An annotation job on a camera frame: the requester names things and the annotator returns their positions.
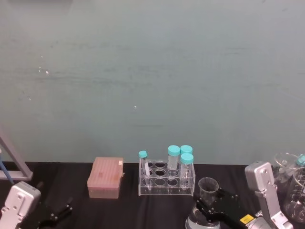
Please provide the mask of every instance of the metal stand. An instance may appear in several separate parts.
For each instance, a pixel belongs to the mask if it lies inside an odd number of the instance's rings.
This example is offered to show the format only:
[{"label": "metal stand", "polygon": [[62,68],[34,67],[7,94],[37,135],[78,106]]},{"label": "metal stand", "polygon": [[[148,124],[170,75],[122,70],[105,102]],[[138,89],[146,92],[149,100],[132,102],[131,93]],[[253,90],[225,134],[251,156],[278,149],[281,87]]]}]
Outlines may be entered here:
[{"label": "metal stand", "polygon": [[[4,132],[0,127],[0,145],[6,150],[10,155],[12,160],[17,165],[20,171],[9,171],[9,174],[13,180],[31,180],[33,177],[33,172],[30,171],[29,167],[25,164],[24,160],[21,158],[20,154],[16,151],[13,144],[5,136]],[[7,177],[3,171],[0,171],[0,180],[6,180]]]}]

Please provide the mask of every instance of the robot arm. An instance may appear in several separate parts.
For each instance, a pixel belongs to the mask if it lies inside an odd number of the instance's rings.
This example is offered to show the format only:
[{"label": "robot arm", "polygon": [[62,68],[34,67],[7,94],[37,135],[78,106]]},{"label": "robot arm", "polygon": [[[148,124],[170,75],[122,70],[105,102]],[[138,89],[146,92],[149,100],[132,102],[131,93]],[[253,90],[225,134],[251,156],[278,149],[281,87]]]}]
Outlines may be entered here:
[{"label": "robot arm", "polygon": [[40,202],[41,192],[25,182],[13,185],[2,208],[0,229],[41,229],[54,226],[72,211],[70,198],[54,211]]},{"label": "robot arm", "polygon": [[2,208],[0,229],[18,229],[23,219],[34,211],[41,193],[25,182],[12,186]]},{"label": "robot arm", "polygon": [[274,229],[293,229],[281,212],[276,193],[276,185],[269,162],[255,162],[245,168],[249,188],[259,199],[266,222]]}]

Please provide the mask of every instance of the yellow label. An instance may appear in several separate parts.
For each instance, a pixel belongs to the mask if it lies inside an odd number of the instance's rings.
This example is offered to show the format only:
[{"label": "yellow label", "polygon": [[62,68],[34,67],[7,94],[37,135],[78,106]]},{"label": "yellow label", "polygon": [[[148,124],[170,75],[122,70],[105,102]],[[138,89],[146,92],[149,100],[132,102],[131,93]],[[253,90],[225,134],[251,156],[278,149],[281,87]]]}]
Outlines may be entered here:
[{"label": "yellow label", "polygon": [[246,215],[246,216],[242,217],[242,218],[240,219],[240,221],[241,221],[243,224],[247,224],[247,223],[249,223],[250,221],[252,221],[253,219],[254,219],[254,218],[253,218],[252,216]]}]

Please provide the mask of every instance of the test tube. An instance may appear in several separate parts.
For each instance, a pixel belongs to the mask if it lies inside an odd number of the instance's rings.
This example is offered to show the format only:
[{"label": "test tube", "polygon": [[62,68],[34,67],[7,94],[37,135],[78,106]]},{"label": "test tube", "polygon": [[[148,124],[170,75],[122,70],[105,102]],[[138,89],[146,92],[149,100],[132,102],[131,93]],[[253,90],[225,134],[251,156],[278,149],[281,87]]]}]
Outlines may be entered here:
[{"label": "test tube", "polygon": [[168,153],[167,168],[169,170],[172,170],[172,169],[176,170],[177,165],[178,165],[179,155],[180,155],[180,147],[169,146],[167,153]]},{"label": "test tube", "polygon": [[148,167],[148,161],[147,161],[147,152],[145,150],[142,150],[139,152],[139,158],[141,160],[141,167],[142,172],[144,174],[145,178],[145,185],[148,187],[149,190],[152,189],[152,180],[150,179],[150,171]]},{"label": "test tube", "polygon": [[193,148],[188,145],[183,145],[180,147],[181,154],[193,154]]},{"label": "test tube", "polygon": [[181,154],[181,170],[180,170],[180,187],[182,189],[189,188],[189,178],[191,177],[192,164],[194,156],[189,153]]}]

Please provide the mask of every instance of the gray robot arm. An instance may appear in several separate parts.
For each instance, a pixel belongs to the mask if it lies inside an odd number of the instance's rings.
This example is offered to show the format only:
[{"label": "gray robot arm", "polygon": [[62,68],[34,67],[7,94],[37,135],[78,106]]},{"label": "gray robot arm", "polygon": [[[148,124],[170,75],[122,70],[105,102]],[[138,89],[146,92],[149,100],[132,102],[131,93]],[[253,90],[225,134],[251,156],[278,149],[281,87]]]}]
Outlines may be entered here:
[{"label": "gray robot arm", "polygon": [[293,229],[293,225],[281,212],[271,164],[255,162],[245,168],[245,174],[248,186],[258,197],[262,215],[270,228]]},{"label": "gray robot arm", "polygon": [[2,208],[0,229],[19,229],[23,219],[36,208],[41,193],[25,182],[13,185]]}]

